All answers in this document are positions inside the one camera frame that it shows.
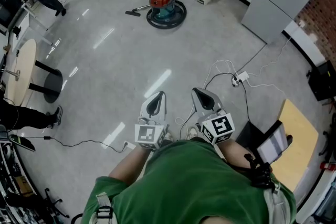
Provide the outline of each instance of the power plug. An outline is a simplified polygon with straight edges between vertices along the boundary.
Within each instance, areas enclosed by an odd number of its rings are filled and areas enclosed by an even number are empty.
[[[244,71],[243,73],[240,73],[237,77],[232,78],[232,85],[233,87],[238,86],[240,83],[243,83],[246,79],[248,79],[248,73]]]

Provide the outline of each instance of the white sneaker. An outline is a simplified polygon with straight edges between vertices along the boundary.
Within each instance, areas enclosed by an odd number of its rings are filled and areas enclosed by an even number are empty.
[[[187,140],[190,140],[191,138],[198,137],[198,132],[195,127],[191,127],[189,129],[188,135],[187,135]]]
[[[174,137],[169,132],[165,135],[164,140],[169,140],[169,141],[175,142]]]

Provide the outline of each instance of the vacuum cleaner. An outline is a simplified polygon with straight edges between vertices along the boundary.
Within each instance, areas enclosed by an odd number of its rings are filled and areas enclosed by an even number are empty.
[[[135,8],[125,12],[128,15],[140,16],[140,11],[151,7],[147,13],[147,22],[159,29],[171,29],[180,25],[186,15],[187,10],[184,4],[178,0],[149,0],[149,5]]]

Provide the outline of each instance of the vacuum hose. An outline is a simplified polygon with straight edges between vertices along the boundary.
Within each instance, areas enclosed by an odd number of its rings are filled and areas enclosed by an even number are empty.
[[[181,17],[179,19],[173,20],[171,22],[159,21],[159,20],[155,19],[154,16],[152,16],[153,10],[150,9],[147,13],[147,22],[151,26],[153,26],[155,28],[158,28],[158,29],[171,29],[171,28],[174,28],[174,27],[180,25],[184,21],[185,17],[187,16],[187,9],[181,1],[175,0],[175,4],[177,4],[181,8],[181,10],[183,11],[182,14],[181,14]]]

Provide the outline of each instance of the floor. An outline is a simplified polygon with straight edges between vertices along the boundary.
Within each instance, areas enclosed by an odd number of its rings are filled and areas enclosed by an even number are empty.
[[[46,103],[40,93],[28,95],[28,107],[53,112],[62,105],[64,115],[62,124],[52,130],[27,127],[18,134],[51,135],[64,144],[75,144],[88,139],[103,141],[117,129],[120,133],[111,146],[120,150],[124,141],[134,143],[134,124],[144,94],[165,71],[171,70],[157,90],[166,93],[166,121],[177,137],[180,125],[175,118],[188,117],[191,89],[203,86],[212,63],[227,59],[238,70],[264,46],[240,24],[247,6],[239,0],[213,0],[207,6],[193,0],[180,1],[188,14],[183,25],[174,30],[153,28],[146,22],[145,11],[141,17],[125,15],[126,10],[145,5],[148,0],[67,0],[65,17],[55,17],[54,11],[39,6],[36,14],[49,27],[46,38],[57,47],[51,50],[39,42],[38,60],[62,72],[64,88],[54,104]],[[279,36],[243,70],[258,73],[261,66],[277,59],[285,42],[286,38]],[[218,63],[218,69],[228,70],[223,62]],[[331,115],[328,107],[316,101],[307,84],[309,69],[305,58],[289,42],[276,64],[250,79],[252,85],[274,83],[286,95],[273,86],[245,86],[250,118],[258,128],[266,131],[272,126],[282,102],[288,98],[320,134],[327,129]],[[216,73],[213,67],[210,77]],[[43,84],[45,75],[44,71],[35,70],[34,82]],[[214,79],[208,89],[218,94],[232,114],[236,126],[233,137],[238,136],[247,122],[244,89],[233,88],[226,76]],[[195,122],[194,116],[188,124]],[[64,202],[60,206],[71,217],[83,211],[94,180],[107,175],[130,151],[126,148],[123,153],[116,153],[93,143],[67,148],[56,141],[32,142],[36,152],[19,150],[30,177],[41,193],[48,187],[61,197]],[[317,152],[323,145],[321,135],[307,173],[295,191],[298,203],[319,173],[321,159]]]

